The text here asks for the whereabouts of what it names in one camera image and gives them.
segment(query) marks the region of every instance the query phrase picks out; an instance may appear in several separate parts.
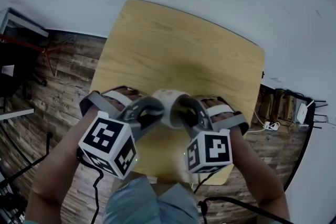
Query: white strap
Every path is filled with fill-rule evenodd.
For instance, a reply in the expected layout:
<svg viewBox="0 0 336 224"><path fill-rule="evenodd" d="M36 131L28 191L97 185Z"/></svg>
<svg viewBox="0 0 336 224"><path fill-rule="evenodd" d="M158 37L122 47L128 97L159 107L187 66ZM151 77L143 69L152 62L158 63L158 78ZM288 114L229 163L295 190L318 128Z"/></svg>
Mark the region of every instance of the white strap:
<svg viewBox="0 0 336 224"><path fill-rule="evenodd" d="M208 115L210 117L226 112L235 113L228 104L219 104L211 108L208 108L206 111L208 112Z"/></svg>
<svg viewBox="0 0 336 224"><path fill-rule="evenodd" d="M103 94L103 96L107 96L109 98L116 99L119 103L123 104L125 107L129 106L130 103L133 102L128 97L126 97L123 94L121 94L120 92L116 92L116 91L106 92L106 93Z"/></svg>

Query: leg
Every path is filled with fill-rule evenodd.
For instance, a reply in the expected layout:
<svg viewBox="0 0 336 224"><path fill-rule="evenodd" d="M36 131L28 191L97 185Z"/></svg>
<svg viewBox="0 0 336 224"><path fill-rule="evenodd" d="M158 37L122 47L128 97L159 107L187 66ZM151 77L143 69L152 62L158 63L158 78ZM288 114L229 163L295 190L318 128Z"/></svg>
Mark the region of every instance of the leg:
<svg viewBox="0 0 336 224"><path fill-rule="evenodd" d="M35 73L35 72L33 72L33 73L31 74L30 79L31 79L32 81L36 82L37 84L43 86L43 87L45 87L45 86L47 85L47 81L46 81L44 78L42 78L41 76L39 76L37 73Z"/></svg>
<svg viewBox="0 0 336 224"><path fill-rule="evenodd" d="M157 196L164 194L167 190L175 186L176 184L180 184L187 192L194 195L193 190L189 183L186 182L172 182L169 180L165 180L162 178L158 178L156 184L151 184Z"/></svg>
<svg viewBox="0 0 336 224"><path fill-rule="evenodd" d="M124 179L121 180L119 178L115 178L112 183L112 192L116 192L118 189L122 188L123 186L127 185L130 181L137 179L139 177L145 176L143 174L137 173L137 172L130 172L129 175Z"/></svg>

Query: wooden table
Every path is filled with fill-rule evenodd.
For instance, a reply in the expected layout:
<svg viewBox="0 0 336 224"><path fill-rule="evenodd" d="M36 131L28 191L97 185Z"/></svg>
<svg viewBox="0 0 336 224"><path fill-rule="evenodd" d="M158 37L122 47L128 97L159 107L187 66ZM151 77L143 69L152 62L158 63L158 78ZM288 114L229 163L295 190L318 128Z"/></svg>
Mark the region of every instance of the wooden table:
<svg viewBox="0 0 336 224"><path fill-rule="evenodd" d="M120 85L153 94L162 88L223 97L251 122L264 68L264 51L213 23L165 6L128 0L106 41L92 90ZM137 142L135 171L198 183L207 174L186 172L184 129L159 126ZM222 185L233 165L206 184Z"/></svg>

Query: wire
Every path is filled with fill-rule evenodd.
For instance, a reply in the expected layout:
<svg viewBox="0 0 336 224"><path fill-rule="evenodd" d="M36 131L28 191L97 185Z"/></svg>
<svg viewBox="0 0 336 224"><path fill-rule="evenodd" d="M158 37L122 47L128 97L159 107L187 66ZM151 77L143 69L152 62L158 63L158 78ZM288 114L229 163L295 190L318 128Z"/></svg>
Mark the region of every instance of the wire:
<svg viewBox="0 0 336 224"><path fill-rule="evenodd" d="M1 130L4 132L4 134L6 135L7 139L9 140L9 142L12 144L12 146L15 148L15 150L22 156L22 158L28 163L28 164L32 164L27 157L25 156L25 154L22 153L22 151L15 145L14 141L11 139L11 137L8 135L8 133L6 132L6 130L3 128L3 126L0 124L0 128Z"/></svg>
<svg viewBox="0 0 336 224"><path fill-rule="evenodd" d="M309 129L309 125L305 126L299 123L292 123L289 127L288 127L288 134L294 134L298 131L306 131Z"/></svg>
<svg viewBox="0 0 336 224"><path fill-rule="evenodd" d="M3 189L0 189L0 195L2 195L2 196L6 195L6 193L5 193L5 191ZM11 212L7 211L5 208L2 208L2 210L5 212L6 217L9 218L9 220L10 220L9 223L13 223L13 220L12 220L13 214Z"/></svg>
<svg viewBox="0 0 336 224"><path fill-rule="evenodd" d="M291 92L291 93L294 93L294 94L297 94L297 95L300 95L300 96L306 98L302 93L299 93L299 92L293 92L291 90L285 90L285 89L275 89L275 90L282 90L282 91L285 91L285 92Z"/></svg>
<svg viewBox="0 0 336 224"><path fill-rule="evenodd" d="M320 106L315 106L315 108L318 109L318 108L322 108L322 107L327 106L327 105L328 104L324 104L324 105L320 105Z"/></svg>
<svg viewBox="0 0 336 224"><path fill-rule="evenodd" d="M270 219L273 219L273 220L276 220L280 223L283 223L283 224L293 224L292 222L286 220L286 219L283 219L283 218L280 218L268 211L265 211L261 208L258 208L256 206L253 206L253 205L249 205L249 204L246 204L242 201L239 201L239 200L236 200L234 198L230 198L230 197L209 197L209 198L206 198L204 199L203 201L200 201L198 203L198 205L201 207L201 212L202 212L202 215L203 215L203 219L204 219L204 223L207 224L207 220L206 220L206 214L207 214L207 211L208 211L208 206L206 204L207 201L217 201L217 200L221 200L221 201L226 201L226 202L230 202L231 204L235 204L235 205L238 205L238 206L241 206L243 208L246 208L254 213L257 213L261 216L264 216L264 217L267 217L267 218L270 218Z"/></svg>
<svg viewBox="0 0 336 224"><path fill-rule="evenodd" d="M258 111L259 117L261 117L262 119L264 119L264 120L266 120L266 121L272 122L272 120L270 120L270 119L268 119L268 118L265 118L265 117L263 117L263 116L260 115L260 108L261 108L261 106L259 107L259 111ZM289 127L289 126L290 126L290 125L283 124L283 123L281 123L281 122L278 122L278 123L279 123L280 125L282 125L282 126L285 126L285 127Z"/></svg>
<svg viewBox="0 0 336 224"><path fill-rule="evenodd" d="M258 117L256 111L253 111L253 112L254 112L255 116L257 117L257 119L259 120L259 122L260 122L262 125L264 125L264 122L262 122L262 121L260 120L260 118Z"/></svg>
<svg viewBox="0 0 336 224"><path fill-rule="evenodd" d="M96 171L99 173L98 178L96 179L96 181L95 181L94 184L93 184L93 188L94 188L94 190L95 190L94 193L95 193L95 195L96 195L96 206L97 206L97 208L96 208L96 212L94 213L94 216L93 216L92 221L91 221L91 224L94 224L94 222L95 222L95 220L96 220L96 217L97 217L97 215L98 215L98 212L99 212L99 201L98 201L98 189L97 189L97 184L98 184L98 182L104 177L104 173L102 172L101 169L95 167L94 165L92 165L92 164L86 162L86 161L83 159L83 151L82 151L80 148L77 149L77 159L79 160L79 162L80 162L82 165L87 166L87 167L89 167L89 168L92 168L92 169L96 170Z"/></svg>
<svg viewBox="0 0 336 224"><path fill-rule="evenodd" d="M206 182L210 177L212 177L215 173L211 173L208 175L208 177L204 180L201 181L201 183L199 183L196 187L196 189L194 190L194 194L196 194L196 192L198 191L198 189L203 185L204 182Z"/></svg>
<svg viewBox="0 0 336 224"><path fill-rule="evenodd" d="M268 126L268 128L271 128L273 125L275 125L275 124L280 124L280 122L275 122L275 123L273 123L273 124L271 124L270 126ZM257 132L262 132L262 131L264 131L264 130L271 130L271 131L275 131L275 130L273 130L273 129L268 129L268 128L264 128L264 129L262 129L262 130L258 130L258 131L247 131L246 133L257 133Z"/></svg>

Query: hand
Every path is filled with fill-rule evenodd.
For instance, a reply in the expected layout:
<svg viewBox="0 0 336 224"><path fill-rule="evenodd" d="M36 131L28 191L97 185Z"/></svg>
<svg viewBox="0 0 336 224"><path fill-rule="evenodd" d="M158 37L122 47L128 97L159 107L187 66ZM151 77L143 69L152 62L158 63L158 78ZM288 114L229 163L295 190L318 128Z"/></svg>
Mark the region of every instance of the hand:
<svg viewBox="0 0 336 224"><path fill-rule="evenodd" d="M220 104L227 104L225 102L216 100L216 99L204 99L202 100L202 103L204 107L211 108L216 105ZM227 118L230 118L234 116L231 112L221 113L216 116L212 116L211 120L212 122L218 122ZM232 149L232 155L233 155L233 161L235 161L235 156L238 156L239 153L243 153L246 150L247 142L244 140L242 136L242 132L239 128L239 126L235 126L230 128L230 140L231 140L231 149Z"/></svg>
<svg viewBox="0 0 336 224"><path fill-rule="evenodd" d="M132 101L135 101L141 97L139 95L138 90L131 90L131 89L128 89L127 87L119 88L116 90L116 92L123 94L124 96L128 97ZM125 106L119 103L116 99L112 99L109 97L105 97L105 98L108 99L108 101L119 111L123 111L123 109L125 108Z"/></svg>
<svg viewBox="0 0 336 224"><path fill-rule="evenodd" d="M116 90L116 92L119 92L127 96L132 101L141 97L139 95L138 90L130 90L127 87L119 88ZM112 99L109 97L104 97L104 98L106 98L119 111L122 111L125 108L125 106L119 103L116 99ZM74 126L79 133L82 133L83 135L83 133L88 129L92 121L96 118L98 111L99 109L95 105L90 107L90 109L85 114L85 116L77 123L77 125Z"/></svg>

